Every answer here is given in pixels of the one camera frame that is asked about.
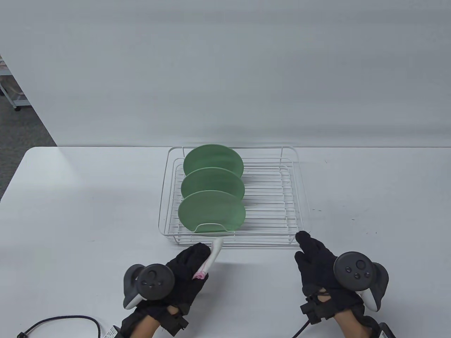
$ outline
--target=black glove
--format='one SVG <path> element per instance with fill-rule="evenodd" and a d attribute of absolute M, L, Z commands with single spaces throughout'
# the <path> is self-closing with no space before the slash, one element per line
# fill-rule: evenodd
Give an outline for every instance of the black glove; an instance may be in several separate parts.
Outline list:
<path fill-rule="evenodd" d="M 186 315 L 197 294 L 208 279 L 193 279 L 196 271 L 210 255 L 210 248 L 197 243 L 183 250 L 173 260 L 166 264 L 175 276 L 174 288 L 165 298 L 158 301 L 141 301 L 135 311 L 122 321 L 120 329 L 124 337 L 130 337 L 136 326 L 147 315 L 162 323 L 168 316 L 167 307 L 175 306 L 179 309 L 178 316 Z"/>
<path fill-rule="evenodd" d="M 305 296 L 318 294 L 325 288 L 338 311 L 363 304 L 355 292 L 343 288 L 338 283 L 333 270 L 337 257 L 323 243 L 311 238 L 305 231 L 296 234 L 296 241 L 303 251 L 295 254 L 295 260 L 301 272 L 302 292 Z"/>

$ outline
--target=wrist strap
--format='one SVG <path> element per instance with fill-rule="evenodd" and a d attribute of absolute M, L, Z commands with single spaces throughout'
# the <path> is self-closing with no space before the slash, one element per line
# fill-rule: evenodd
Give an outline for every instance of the wrist strap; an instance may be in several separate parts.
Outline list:
<path fill-rule="evenodd" d="M 321 302 L 316 295 L 313 295 L 307 297 L 305 300 L 307 303 L 301 305 L 301 311 L 303 314 L 307 315 L 310 324 L 320 323 L 321 318 L 327 320 L 339 312 L 332 299 Z"/>
<path fill-rule="evenodd" d="M 188 326 L 188 322 L 185 318 L 183 318 L 181 313 L 171 315 L 168 311 L 161 315 L 159 322 L 161 327 L 169 332 L 172 336 L 175 336 L 181 329 L 185 330 L 185 328 Z"/>

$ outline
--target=white wire dish rack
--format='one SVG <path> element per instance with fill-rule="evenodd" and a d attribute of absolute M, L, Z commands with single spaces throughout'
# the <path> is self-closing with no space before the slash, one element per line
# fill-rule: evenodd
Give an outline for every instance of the white wire dish rack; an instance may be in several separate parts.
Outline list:
<path fill-rule="evenodd" d="M 289 146 L 231 147 L 244 162 L 244 224 L 237 231 L 226 231 L 217 224 L 217 233 L 198 233 L 204 224 L 195 232 L 185 228 L 178 217 L 183 200 L 180 187 L 185 178 L 183 161 L 194 148 L 174 147 L 168 152 L 158 219 L 164 236 L 183 246 L 221 236 L 225 246 L 286 247 L 293 245 L 298 231 L 310 231 L 299 157 Z"/>

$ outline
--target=black cable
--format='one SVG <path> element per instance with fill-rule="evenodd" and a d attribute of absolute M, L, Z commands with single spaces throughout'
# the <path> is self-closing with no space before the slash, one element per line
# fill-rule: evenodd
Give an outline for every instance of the black cable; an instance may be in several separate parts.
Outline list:
<path fill-rule="evenodd" d="M 100 338 L 101 333 L 100 333 L 100 325 L 99 325 L 99 322 L 98 322 L 97 320 L 95 320 L 94 318 L 92 318 L 92 317 L 89 317 L 89 316 L 83 316 L 83 315 L 57 316 L 57 317 L 51 317 L 51 318 L 43 319 L 43 320 L 37 322 L 36 324 L 34 324 L 32 327 L 30 327 L 30 328 L 29 328 L 28 330 L 26 330 L 25 332 L 19 333 L 19 334 L 17 335 L 17 338 L 26 338 L 26 337 L 28 337 L 28 334 L 29 334 L 32 330 L 34 330 L 37 326 L 39 326 L 39 325 L 41 325 L 41 324 L 44 324 L 44 323 L 46 323 L 46 322 L 50 322 L 50 321 L 52 321 L 52 320 L 58 320 L 58 319 L 70 319 L 70 318 L 82 318 L 82 319 L 87 319 L 87 320 L 93 321 L 93 322 L 96 324 L 96 326 L 97 326 L 97 338 Z"/>
<path fill-rule="evenodd" d="M 305 328 L 308 326 L 308 324 L 310 324 L 309 320 L 307 320 L 307 322 L 304 324 L 304 326 L 298 332 L 296 332 L 296 334 L 291 338 L 296 338 L 297 336 L 299 336 L 301 334 L 301 332 L 305 330 Z"/>

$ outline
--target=plate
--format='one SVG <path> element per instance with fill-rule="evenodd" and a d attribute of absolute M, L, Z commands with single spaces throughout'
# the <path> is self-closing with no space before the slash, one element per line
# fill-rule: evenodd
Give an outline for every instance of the plate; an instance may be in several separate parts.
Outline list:
<path fill-rule="evenodd" d="M 203 190 L 189 195 L 179 205 L 178 214 L 180 222 L 188 230 L 197 233 L 235 231 L 246 218 L 246 210 L 241 201 L 218 190 Z M 198 227 L 204 223 L 215 224 Z"/>
<path fill-rule="evenodd" d="M 244 164 L 236 151 L 219 144 L 206 144 L 191 150 L 183 162 L 183 171 L 189 175 L 201 168 L 217 167 L 233 172 L 236 176 L 243 175 Z"/>
<path fill-rule="evenodd" d="M 185 198 L 202 190 L 228 192 L 239 200 L 244 196 L 243 181 L 230 170 L 223 168 L 197 169 L 185 177 L 180 189 Z"/>

